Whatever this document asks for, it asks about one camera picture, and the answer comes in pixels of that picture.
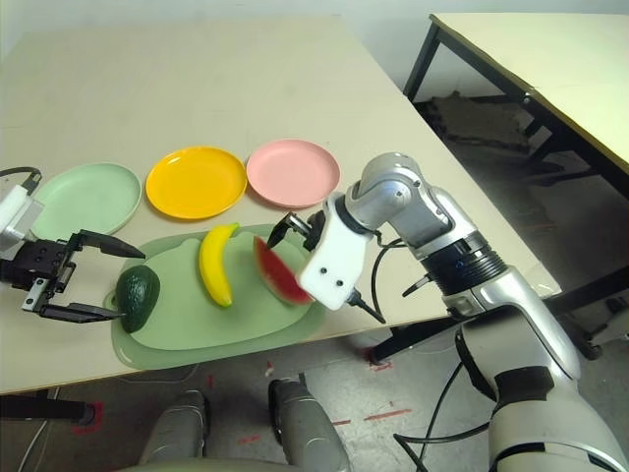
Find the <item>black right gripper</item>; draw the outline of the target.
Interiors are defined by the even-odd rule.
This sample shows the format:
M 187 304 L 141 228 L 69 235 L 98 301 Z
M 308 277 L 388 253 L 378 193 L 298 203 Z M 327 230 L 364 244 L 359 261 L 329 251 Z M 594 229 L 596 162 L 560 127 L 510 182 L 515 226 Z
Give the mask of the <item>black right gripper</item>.
M 306 221 L 296 213 L 287 213 L 272 229 L 266 241 L 267 247 L 275 247 L 286 236 L 289 230 L 293 230 L 304 238 L 303 247 L 313 250 L 321 237 L 326 217 L 323 210 L 312 214 Z

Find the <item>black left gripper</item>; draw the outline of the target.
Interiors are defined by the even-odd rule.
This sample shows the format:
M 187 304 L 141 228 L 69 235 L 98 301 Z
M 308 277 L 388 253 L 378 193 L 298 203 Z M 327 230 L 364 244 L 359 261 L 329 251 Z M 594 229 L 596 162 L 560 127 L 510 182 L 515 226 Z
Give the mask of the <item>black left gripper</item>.
M 102 307 L 79 303 L 59 306 L 50 302 L 57 293 L 64 292 L 76 268 L 73 254 L 84 247 L 115 257 L 145 258 L 142 251 L 114 236 L 82 229 L 69 241 L 26 241 L 11 260 L 1 258 L 1 281 L 27 293 L 23 311 L 40 311 L 45 319 L 87 324 L 125 317 L 124 313 Z

